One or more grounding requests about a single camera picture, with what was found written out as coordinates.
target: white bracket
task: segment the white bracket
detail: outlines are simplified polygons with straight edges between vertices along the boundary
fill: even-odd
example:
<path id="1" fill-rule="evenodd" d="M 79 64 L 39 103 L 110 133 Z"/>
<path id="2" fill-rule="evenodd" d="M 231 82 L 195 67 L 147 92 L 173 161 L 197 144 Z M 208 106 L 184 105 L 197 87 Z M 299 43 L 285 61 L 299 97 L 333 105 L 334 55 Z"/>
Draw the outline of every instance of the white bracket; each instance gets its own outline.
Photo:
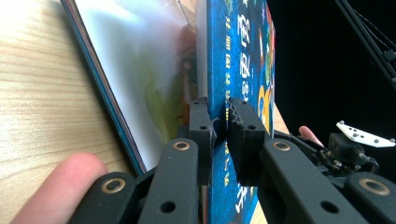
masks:
<path id="1" fill-rule="evenodd" d="M 371 147 L 394 147 L 395 139 L 385 139 L 371 133 L 364 132 L 362 130 L 345 125 L 344 121 L 341 120 L 336 126 L 346 135 L 350 140 L 362 143 Z"/>

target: screw hole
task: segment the screw hole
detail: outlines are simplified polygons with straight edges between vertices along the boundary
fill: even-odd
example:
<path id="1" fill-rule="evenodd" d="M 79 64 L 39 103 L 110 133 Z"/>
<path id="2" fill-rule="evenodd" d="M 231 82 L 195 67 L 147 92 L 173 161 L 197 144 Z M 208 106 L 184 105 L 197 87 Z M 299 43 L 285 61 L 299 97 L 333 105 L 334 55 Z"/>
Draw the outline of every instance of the screw hole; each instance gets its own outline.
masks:
<path id="1" fill-rule="evenodd" d="M 387 196 L 390 194 L 390 190 L 385 184 L 374 179 L 363 178 L 359 180 L 359 184 L 364 189 L 377 195 Z"/>
<path id="2" fill-rule="evenodd" d="M 117 193 L 125 187 L 125 180 L 121 178 L 112 178 L 102 185 L 102 192 L 107 194 Z"/>
<path id="3" fill-rule="evenodd" d="M 249 130 L 256 130 L 256 126 L 254 126 L 254 125 L 249 125 L 249 126 L 247 126 L 247 128 Z"/>
<path id="4" fill-rule="evenodd" d="M 320 203 L 320 205 L 322 206 L 322 208 L 330 213 L 338 213 L 338 207 L 335 206 L 333 203 L 329 203 L 329 202 L 322 202 Z"/>
<path id="5" fill-rule="evenodd" d="M 188 142 L 176 142 L 172 145 L 172 147 L 176 150 L 187 150 L 190 148 L 190 144 Z"/>
<path id="6" fill-rule="evenodd" d="M 161 205 L 161 211 L 164 213 L 172 213 L 175 209 L 176 205 L 173 202 L 166 202 Z"/>
<path id="7" fill-rule="evenodd" d="M 273 143 L 273 147 L 281 151 L 288 151 L 290 149 L 290 146 L 288 144 L 282 142 Z"/>

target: blurred hand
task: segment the blurred hand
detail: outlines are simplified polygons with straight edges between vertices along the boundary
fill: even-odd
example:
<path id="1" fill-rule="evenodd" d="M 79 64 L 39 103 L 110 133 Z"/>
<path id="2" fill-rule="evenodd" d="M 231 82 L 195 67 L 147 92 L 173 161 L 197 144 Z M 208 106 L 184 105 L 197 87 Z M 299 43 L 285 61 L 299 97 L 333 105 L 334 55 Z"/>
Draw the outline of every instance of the blurred hand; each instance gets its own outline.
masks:
<path id="1" fill-rule="evenodd" d="M 301 126 L 298 130 L 300 132 L 300 135 L 305 138 L 305 139 L 309 139 L 321 146 L 323 146 L 323 144 L 318 140 L 318 138 L 315 136 L 315 134 L 306 126 Z"/>
<path id="2" fill-rule="evenodd" d="M 62 161 L 11 223 L 66 223 L 93 182 L 107 174 L 95 155 L 78 153 Z"/>

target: blue book cover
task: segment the blue book cover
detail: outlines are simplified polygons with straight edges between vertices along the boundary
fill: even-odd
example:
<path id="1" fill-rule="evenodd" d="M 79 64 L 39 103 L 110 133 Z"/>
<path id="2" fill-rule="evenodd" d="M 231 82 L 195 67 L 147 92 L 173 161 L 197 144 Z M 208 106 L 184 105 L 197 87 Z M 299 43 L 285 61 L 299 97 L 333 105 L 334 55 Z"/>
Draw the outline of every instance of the blue book cover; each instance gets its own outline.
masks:
<path id="1" fill-rule="evenodd" d="M 244 99 L 272 135 L 275 28 L 266 1 L 207 0 L 205 11 L 210 117 L 226 123 L 227 99 Z M 217 129 L 218 136 L 223 129 Z M 209 223 L 249 223 L 256 208 L 257 188 L 237 183 L 226 141 L 213 151 L 213 177 L 207 197 Z"/>

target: wood grain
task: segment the wood grain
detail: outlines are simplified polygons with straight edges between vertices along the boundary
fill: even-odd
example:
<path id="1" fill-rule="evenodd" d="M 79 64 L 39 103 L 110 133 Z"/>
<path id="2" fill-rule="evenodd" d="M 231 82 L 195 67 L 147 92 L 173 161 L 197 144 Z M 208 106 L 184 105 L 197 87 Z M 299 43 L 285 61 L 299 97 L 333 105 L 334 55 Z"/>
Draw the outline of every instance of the wood grain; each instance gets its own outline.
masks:
<path id="1" fill-rule="evenodd" d="M 61 3 L 1 1 L 0 223 L 73 153 L 131 171 L 101 102 Z M 276 128 L 285 132 L 279 118 Z"/>

